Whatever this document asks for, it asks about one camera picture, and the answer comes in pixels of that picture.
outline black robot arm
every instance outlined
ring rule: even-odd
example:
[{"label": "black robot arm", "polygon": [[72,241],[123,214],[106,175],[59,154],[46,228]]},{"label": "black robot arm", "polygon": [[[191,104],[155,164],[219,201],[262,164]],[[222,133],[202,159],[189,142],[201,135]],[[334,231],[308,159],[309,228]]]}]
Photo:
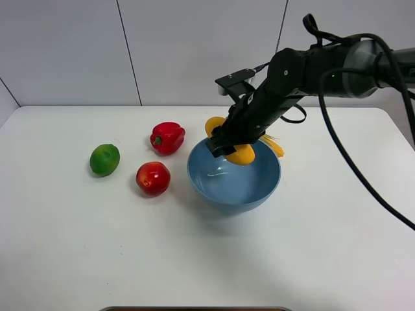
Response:
[{"label": "black robot arm", "polygon": [[[304,96],[317,96],[321,76],[336,68],[362,71],[334,73],[324,84],[325,97],[365,98],[380,87],[395,87],[398,82],[383,49],[374,40],[350,36],[342,40],[315,28],[309,14],[304,23],[318,43],[307,51],[283,49],[268,65],[267,78],[255,89],[248,81],[255,69],[243,69],[216,80],[235,104],[226,122],[207,140],[213,156],[228,155],[238,144],[257,141],[266,129]],[[323,46],[321,37],[332,40]],[[415,49],[393,51],[407,87],[415,87]]]}]

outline green lime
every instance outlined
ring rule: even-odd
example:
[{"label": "green lime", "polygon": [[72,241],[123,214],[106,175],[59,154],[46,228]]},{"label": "green lime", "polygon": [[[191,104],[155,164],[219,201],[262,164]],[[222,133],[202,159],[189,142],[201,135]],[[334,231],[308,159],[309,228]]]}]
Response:
[{"label": "green lime", "polygon": [[102,144],[92,151],[89,165],[100,177],[110,175],[118,166],[119,151],[113,144]]}]

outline red tomato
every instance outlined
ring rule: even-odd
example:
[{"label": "red tomato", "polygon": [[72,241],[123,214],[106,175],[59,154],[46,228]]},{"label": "red tomato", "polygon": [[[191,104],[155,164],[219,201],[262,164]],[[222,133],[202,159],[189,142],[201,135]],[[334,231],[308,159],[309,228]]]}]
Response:
[{"label": "red tomato", "polygon": [[170,172],[163,163],[148,162],[138,169],[136,183],[149,196],[158,196],[169,187]]}]

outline red bell pepper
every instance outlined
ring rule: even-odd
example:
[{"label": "red bell pepper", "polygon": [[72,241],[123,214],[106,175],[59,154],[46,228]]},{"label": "red bell pepper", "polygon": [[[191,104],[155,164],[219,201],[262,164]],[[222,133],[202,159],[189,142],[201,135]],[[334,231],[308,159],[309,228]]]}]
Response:
[{"label": "red bell pepper", "polygon": [[165,156],[173,154],[184,141],[184,128],[174,122],[163,122],[153,128],[150,142],[154,149]]}]

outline black cable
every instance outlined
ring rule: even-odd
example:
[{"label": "black cable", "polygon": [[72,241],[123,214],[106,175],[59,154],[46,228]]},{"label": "black cable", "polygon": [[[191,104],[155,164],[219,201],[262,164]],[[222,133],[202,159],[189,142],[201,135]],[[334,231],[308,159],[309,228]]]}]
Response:
[{"label": "black cable", "polygon": [[355,173],[357,178],[361,181],[361,183],[365,186],[365,188],[370,192],[370,194],[392,215],[394,215],[397,219],[401,220],[404,224],[409,226],[412,230],[415,231],[415,224],[411,222],[408,218],[403,216],[401,213],[399,213],[397,210],[395,210],[392,206],[386,202],[379,193],[372,187],[372,185],[369,183],[369,181],[363,176],[361,171],[356,167],[356,164],[353,162],[349,154],[347,153],[346,149],[344,149],[342,143],[337,137],[336,131],[333,128],[333,125],[331,124],[329,114],[327,113],[327,107],[326,103],[324,101],[324,82],[326,81],[326,78],[328,76],[333,75],[334,73],[357,73],[361,75],[367,75],[369,74],[366,71],[362,71],[359,69],[349,69],[349,68],[336,68],[326,71],[322,74],[319,80],[319,88],[318,88],[318,100],[320,102],[320,107],[322,110],[324,122],[327,126],[327,129],[330,133],[331,138],[333,139],[334,143],[336,144],[338,150],[342,154],[343,158],[346,160],[347,164],[351,168],[351,170]]},{"label": "black cable", "polygon": [[306,120],[306,118],[307,118],[307,112],[304,110],[304,108],[302,108],[299,104],[294,104],[293,105],[293,107],[295,107],[295,108],[297,108],[298,110],[300,110],[301,111],[301,113],[304,115],[304,118],[302,118],[301,120],[291,120],[291,119],[287,119],[286,117],[284,117],[284,116],[280,116],[279,118],[282,120],[282,121],[285,121],[285,122],[287,122],[287,123],[292,123],[292,124],[299,124],[299,123],[302,123],[302,122],[304,122],[305,120]]},{"label": "black cable", "polygon": [[262,65],[259,65],[255,68],[253,68],[252,70],[255,71],[255,73],[260,72],[262,69],[264,69],[266,66],[268,66],[270,64],[270,62],[268,63],[263,63]]},{"label": "black cable", "polygon": [[[399,86],[393,80],[391,79],[383,79],[383,80],[385,80],[385,82],[389,84],[390,86],[392,86],[396,91],[399,91]],[[408,94],[409,94],[410,99],[415,100],[415,93],[408,91]]]},{"label": "black cable", "polygon": [[397,64],[396,57],[392,54],[392,51],[390,50],[389,46],[386,44],[385,41],[383,41],[382,38],[379,36],[376,36],[375,34],[356,34],[353,36],[349,36],[346,38],[343,38],[342,40],[350,40],[352,38],[368,38],[374,40],[383,50],[386,58],[388,59],[392,73],[394,74],[394,78],[396,79],[396,84],[398,87],[398,91],[402,94],[403,103],[405,105],[405,109],[407,111],[407,117],[409,121],[409,127],[410,132],[412,134],[412,140],[415,143],[415,113],[414,113],[414,107],[412,106],[412,102],[410,101],[410,96],[408,89],[406,87],[405,80],[403,79],[403,75],[401,72],[401,69],[399,68],[399,65]]}]

